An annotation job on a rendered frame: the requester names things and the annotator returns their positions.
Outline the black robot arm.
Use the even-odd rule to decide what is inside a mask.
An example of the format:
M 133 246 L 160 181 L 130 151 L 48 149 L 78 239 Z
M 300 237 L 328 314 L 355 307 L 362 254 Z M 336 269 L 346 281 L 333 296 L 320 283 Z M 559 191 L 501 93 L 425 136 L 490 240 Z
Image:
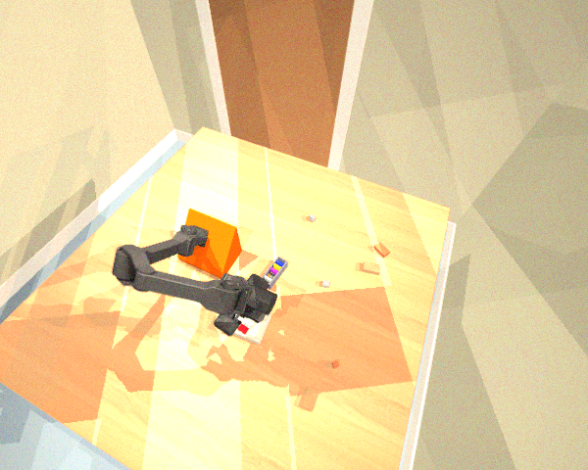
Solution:
M 237 275 L 225 273 L 220 280 L 203 282 L 157 271 L 150 265 L 175 255 L 193 256 L 195 246 L 205 247 L 208 233 L 196 225 L 184 224 L 170 240 L 144 248 L 120 246 L 112 274 L 125 287 L 132 286 L 138 292 L 180 298 L 220 315 L 240 314 L 242 318 L 262 322 L 271 313 L 277 294 L 257 285 L 253 287 Z

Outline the white rectangular tray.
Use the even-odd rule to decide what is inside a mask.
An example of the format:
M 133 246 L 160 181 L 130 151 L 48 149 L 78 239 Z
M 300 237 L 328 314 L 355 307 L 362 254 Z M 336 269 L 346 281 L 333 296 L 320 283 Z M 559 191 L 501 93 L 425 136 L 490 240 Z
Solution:
M 271 320 L 271 313 L 266 315 L 264 320 L 260 323 L 256 323 L 255 321 L 249 319 L 249 318 L 242 318 L 242 317 L 238 317 L 238 319 L 240 321 L 245 321 L 246 323 L 244 324 L 244 326 L 248 326 L 249 324 L 251 325 L 251 327 L 249 328 L 249 330 L 246 332 L 246 334 L 244 335 L 241 331 L 237 330 L 234 332 L 233 335 L 238 336 L 242 339 L 245 339 L 247 341 L 250 341 L 252 343 L 255 343 L 257 345 L 259 345 L 266 333 L 266 330 L 269 326 L 270 320 Z M 241 323 L 241 324 L 242 324 Z M 241 325 L 240 324 L 240 325 Z

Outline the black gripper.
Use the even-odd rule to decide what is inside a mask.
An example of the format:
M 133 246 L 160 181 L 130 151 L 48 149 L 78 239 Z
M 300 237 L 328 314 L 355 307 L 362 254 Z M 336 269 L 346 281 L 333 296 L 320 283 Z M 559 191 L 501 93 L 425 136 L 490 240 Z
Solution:
M 260 286 L 264 289 L 269 287 L 269 282 L 257 274 L 252 274 L 247 282 L 251 286 Z M 242 321 L 238 319 L 240 314 L 220 315 L 215 319 L 214 326 L 222 331 L 226 336 L 231 337 Z

